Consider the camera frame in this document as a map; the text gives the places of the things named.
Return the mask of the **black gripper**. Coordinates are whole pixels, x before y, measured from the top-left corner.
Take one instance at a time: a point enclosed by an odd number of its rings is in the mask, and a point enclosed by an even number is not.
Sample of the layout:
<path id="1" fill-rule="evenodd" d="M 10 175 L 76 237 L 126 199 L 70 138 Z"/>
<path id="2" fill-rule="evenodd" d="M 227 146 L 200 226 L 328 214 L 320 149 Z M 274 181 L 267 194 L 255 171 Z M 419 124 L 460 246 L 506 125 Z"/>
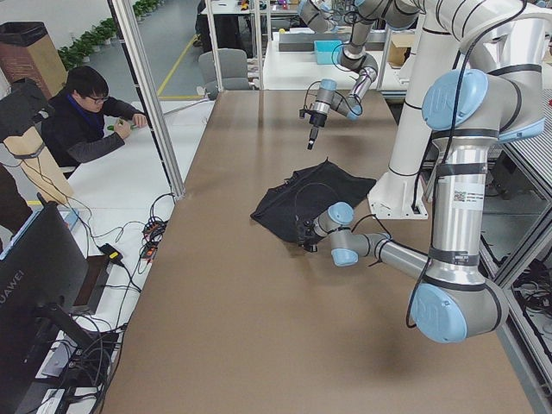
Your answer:
<path id="1" fill-rule="evenodd" d="M 318 128 L 323 128 L 327 120 L 327 114 L 325 112 L 312 110 L 310 112 L 309 123 L 312 125 L 308 137 L 307 149 L 312 150 L 318 136 Z"/>
<path id="2" fill-rule="evenodd" d="M 315 231 L 314 222 L 310 219 L 296 220 L 297 244 L 309 253 L 317 251 L 318 235 Z"/>

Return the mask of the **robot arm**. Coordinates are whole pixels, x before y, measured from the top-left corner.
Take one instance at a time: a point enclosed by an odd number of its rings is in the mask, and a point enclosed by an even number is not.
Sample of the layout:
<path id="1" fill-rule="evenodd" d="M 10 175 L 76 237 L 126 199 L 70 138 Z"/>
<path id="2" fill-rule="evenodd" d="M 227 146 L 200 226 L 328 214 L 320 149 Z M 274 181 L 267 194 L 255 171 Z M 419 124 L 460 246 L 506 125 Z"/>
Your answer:
<path id="1" fill-rule="evenodd" d="M 301 118 L 308 116 L 311 125 L 307 148 L 311 150 L 330 111 L 354 121 L 362 114 L 362 99 L 378 77 L 378 63 L 366 50 L 373 24 L 384 20 L 394 29 L 410 27 L 417 18 L 419 8 L 406 1 L 355 1 L 344 20 L 352 25 L 349 40 L 332 51 L 332 64 L 356 75 L 348 95 L 342 95 L 331 78 L 320 80 L 314 103 L 299 111 Z"/>
<path id="2" fill-rule="evenodd" d="M 366 43 L 373 24 L 408 28 L 423 18 L 406 106 L 387 172 L 369 192 L 378 218 L 403 218 L 423 203 L 417 188 L 426 149 L 439 155 L 428 188 L 432 197 L 429 250 L 420 254 L 388 234 L 357 235 L 352 207 L 331 205 L 296 221 L 298 244 L 314 250 L 328 238 L 339 267 L 372 255 L 417 283 L 406 323 L 434 342 L 462 342 L 501 326 L 504 293 L 479 271 L 487 155 L 492 145 L 542 133 L 542 59 L 551 11 L 526 1 L 358 1 L 350 40 L 337 64 L 355 72 L 347 97 L 325 79 L 315 103 L 301 110 L 314 128 L 330 111 L 355 117 L 377 66 Z"/>

